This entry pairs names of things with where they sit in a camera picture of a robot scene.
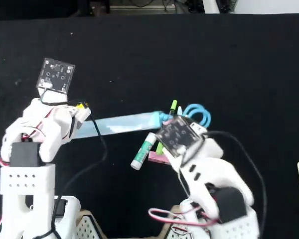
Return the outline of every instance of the green cap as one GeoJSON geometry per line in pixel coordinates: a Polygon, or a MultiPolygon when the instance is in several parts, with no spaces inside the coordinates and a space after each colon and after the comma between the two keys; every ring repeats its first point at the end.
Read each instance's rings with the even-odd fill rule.
{"type": "Polygon", "coordinates": [[[173,103],[171,104],[170,109],[171,110],[176,110],[176,106],[177,106],[177,100],[173,100],[173,103]]]}
{"type": "Polygon", "coordinates": [[[156,154],[157,155],[162,155],[163,154],[163,145],[162,145],[161,142],[159,142],[158,145],[157,145],[156,154]]]}

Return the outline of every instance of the glue stick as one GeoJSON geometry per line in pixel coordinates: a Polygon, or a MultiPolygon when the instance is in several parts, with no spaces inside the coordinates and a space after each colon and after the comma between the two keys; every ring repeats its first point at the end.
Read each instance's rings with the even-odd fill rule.
{"type": "Polygon", "coordinates": [[[143,165],[144,160],[146,159],[147,155],[150,152],[150,149],[156,142],[156,136],[154,133],[149,133],[146,137],[144,143],[142,144],[141,148],[139,149],[138,153],[136,154],[134,160],[131,163],[131,167],[133,169],[139,170],[143,165]]]}

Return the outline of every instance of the circuit board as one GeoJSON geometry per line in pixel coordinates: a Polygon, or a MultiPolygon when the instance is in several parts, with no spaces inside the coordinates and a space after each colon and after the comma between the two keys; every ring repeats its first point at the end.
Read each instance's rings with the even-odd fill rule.
{"type": "Polygon", "coordinates": [[[67,94],[74,68],[75,65],[45,58],[36,86],[67,94]]]}
{"type": "Polygon", "coordinates": [[[181,116],[175,117],[156,134],[156,137],[175,158],[180,156],[177,150],[181,146],[190,148],[197,141],[201,140],[181,116]]]}

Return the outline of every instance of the blue scissors handle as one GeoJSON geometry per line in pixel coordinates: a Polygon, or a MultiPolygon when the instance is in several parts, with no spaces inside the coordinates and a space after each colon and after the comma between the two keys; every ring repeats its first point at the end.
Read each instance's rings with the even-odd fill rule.
{"type": "Polygon", "coordinates": [[[203,119],[199,123],[201,126],[207,128],[211,122],[211,115],[210,112],[207,111],[202,105],[200,104],[190,104],[186,107],[183,112],[183,116],[192,118],[195,114],[202,114],[203,119]]]}

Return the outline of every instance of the black table surface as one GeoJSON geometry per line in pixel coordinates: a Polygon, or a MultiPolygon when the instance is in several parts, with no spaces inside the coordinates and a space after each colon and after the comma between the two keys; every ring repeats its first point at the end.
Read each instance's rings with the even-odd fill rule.
{"type": "MultiPolygon", "coordinates": [[[[44,57],[76,65],[69,98],[86,99],[96,118],[201,103],[210,129],[236,135],[268,191],[264,238],[299,238],[299,15],[107,16],[0,22],[0,146],[4,130],[31,99],[44,57]]],[[[148,131],[106,136],[109,157],[68,190],[110,237],[158,235],[150,207],[185,199],[171,167],[130,163],[148,131]]],[[[254,193],[259,180],[232,142],[217,138],[254,193]]],[[[99,160],[97,138],[60,148],[56,193],[99,160]]]]}

